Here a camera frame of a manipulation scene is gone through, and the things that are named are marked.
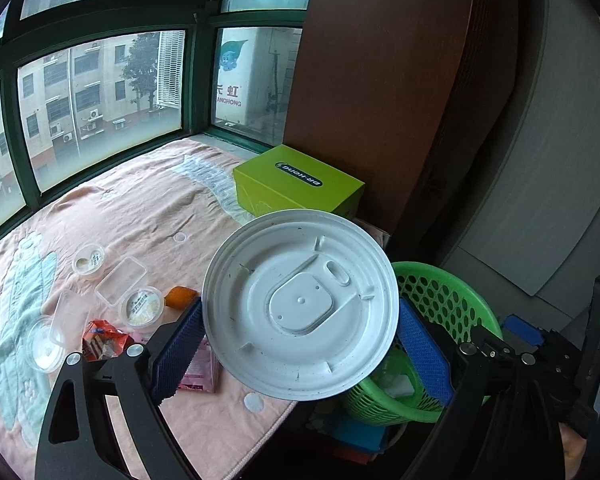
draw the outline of blue cartoon character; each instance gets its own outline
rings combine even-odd
[[[240,51],[247,41],[227,41],[222,44],[220,47],[220,66],[222,70],[229,72],[229,70],[233,70],[238,66]]]
[[[56,275],[56,254],[40,257],[42,235],[31,233],[18,244],[0,294],[0,415],[7,430],[16,419],[22,439],[35,447],[51,394],[46,374],[26,357],[26,339]]]

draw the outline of pink blanket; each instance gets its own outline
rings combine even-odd
[[[8,348],[5,334],[14,322],[7,300],[13,303],[19,286],[10,280],[20,276],[22,251],[33,247],[35,261],[46,265],[47,277],[42,272],[42,285],[36,289],[44,292],[42,314],[52,314],[60,292],[68,288],[94,304],[98,316],[113,324],[119,321],[116,313],[96,300],[97,282],[81,279],[72,271],[72,255],[85,242],[106,248],[107,270],[123,254],[131,254],[148,267],[150,284],[163,293],[175,285],[201,290],[216,249],[250,218],[235,202],[230,171],[239,162],[193,140],[172,142],[78,186],[0,241],[0,453],[23,480],[34,477],[39,431],[31,406],[40,400],[38,396],[48,395],[45,381],[52,387],[57,373],[32,380],[18,371],[21,368],[4,367],[24,344],[22,334],[13,333],[13,355],[4,355]],[[179,232],[188,235],[183,243],[173,239]],[[35,245],[30,247],[28,240],[35,240]],[[9,395],[17,390],[13,399],[3,398],[4,381],[14,384],[6,389]],[[248,388],[223,371],[218,392],[178,391],[161,405],[171,431],[203,479],[237,474],[294,406],[260,396],[264,408],[250,411],[244,403],[248,393]],[[147,478],[117,399],[109,399],[109,406],[131,474]]]

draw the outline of dr.hong logo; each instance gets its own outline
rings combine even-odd
[[[288,173],[289,175],[293,175],[294,177],[299,178],[303,182],[306,182],[307,184],[311,184],[314,187],[320,187],[322,185],[321,180],[312,177],[308,173],[304,173],[304,172],[298,170],[298,168],[294,168],[291,164],[287,164],[286,162],[277,163],[276,168],[284,171],[285,173]]]

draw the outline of silver bolt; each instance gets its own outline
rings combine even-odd
[[[534,364],[536,364],[536,358],[533,357],[531,354],[522,354],[520,356],[520,359],[522,359],[522,362],[527,366],[533,366]]]
[[[141,344],[131,345],[126,349],[126,354],[129,357],[138,357],[142,352],[144,352],[144,346]]]
[[[66,363],[69,366],[73,366],[73,365],[77,364],[80,361],[81,358],[82,358],[82,356],[78,352],[74,352],[74,353],[69,354],[67,356]]]
[[[460,351],[464,355],[474,355],[477,349],[473,343],[460,343]]]

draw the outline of laundry basket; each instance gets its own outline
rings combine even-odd
[[[417,262],[396,262],[393,267],[400,296],[410,300],[430,321],[444,326],[456,342],[470,341],[471,327],[478,324],[502,338],[491,309],[459,278],[446,270]],[[415,368],[396,338],[380,367],[386,364],[386,360],[398,359],[401,360],[401,373],[410,378],[414,394],[392,399],[374,382],[374,374],[371,374],[344,394],[347,411],[372,426],[402,424],[409,420],[436,422],[442,405],[426,394]]]

